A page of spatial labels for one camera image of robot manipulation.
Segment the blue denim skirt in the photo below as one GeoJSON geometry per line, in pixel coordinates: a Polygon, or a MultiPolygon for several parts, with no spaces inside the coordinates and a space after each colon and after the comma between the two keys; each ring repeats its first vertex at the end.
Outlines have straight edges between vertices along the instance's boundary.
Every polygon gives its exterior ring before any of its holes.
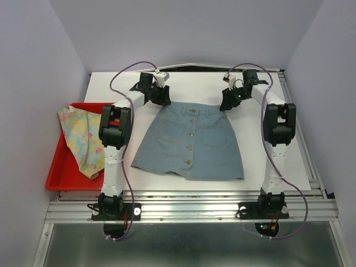
{"type": "Polygon", "coordinates": [[[244,178],[235,131],[219,106],[173,102],[149,126],[132,167],[187,180],[244,178]]]}

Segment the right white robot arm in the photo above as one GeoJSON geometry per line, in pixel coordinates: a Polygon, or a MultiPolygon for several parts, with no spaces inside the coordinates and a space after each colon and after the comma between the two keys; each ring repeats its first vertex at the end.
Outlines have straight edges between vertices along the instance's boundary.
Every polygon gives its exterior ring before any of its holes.
{"type": "Polygon", "coordinates": [[[266,152],[265,178],[256,211],[268,217],[284,206],[284,184],[281,171],[284,159],[296,132],[296,106],[286,103],[271,91],[273,81],[260,80],[256,70],[243,72],[242,86],[237,87],[237,78],[230,72],[223,76],[228,88],[222,91],[220,111],[238,107],[242,101],[253,99],[261,106],[261,137],[266,152]]]}

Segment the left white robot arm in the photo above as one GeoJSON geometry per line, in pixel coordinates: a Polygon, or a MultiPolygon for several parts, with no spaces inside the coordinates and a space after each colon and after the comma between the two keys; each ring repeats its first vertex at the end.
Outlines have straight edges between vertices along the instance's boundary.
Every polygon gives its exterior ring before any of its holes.
{"type": "Polygon", "coordinates": [[[111,219],[123,215],[124,206],[119,202],[123,192],[123,154],[131,137],[135,111],[147,102],[170,105],[170,88],[165,84],[168,79],[169,74],[159,69],[154,73],[141,72],[128,94],[119,93],[122,100],[102,108],[98,136],[104,148],[105,167],[98,203],[105,205],[104,211],[111,219]]]}

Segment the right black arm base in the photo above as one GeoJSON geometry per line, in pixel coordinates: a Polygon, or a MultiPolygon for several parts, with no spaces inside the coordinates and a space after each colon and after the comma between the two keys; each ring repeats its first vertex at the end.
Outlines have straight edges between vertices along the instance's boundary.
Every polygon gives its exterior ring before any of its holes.
{"type": "Polygon", "coordinates": [[[256,220],[256,231],[269,238],[275,238],[279,232],[279,220],[289,218],[285,195],[261,193],[255,202],[240,202],[235,214],[237,219],[256,220]]]}

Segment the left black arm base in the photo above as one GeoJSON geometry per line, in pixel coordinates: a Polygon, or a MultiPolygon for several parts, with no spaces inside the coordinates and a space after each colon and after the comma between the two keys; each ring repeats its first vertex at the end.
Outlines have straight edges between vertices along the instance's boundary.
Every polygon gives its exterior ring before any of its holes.
{"type": "Polygon", "coordinates": [[[102,221],[105,238],[114,242],[127,238],[133,222],[141,220],[141,203],[125,203],[122,194],[110,197],[101,193],[97,202],[87,207],[91,210],[91,220],[102,221]]]}

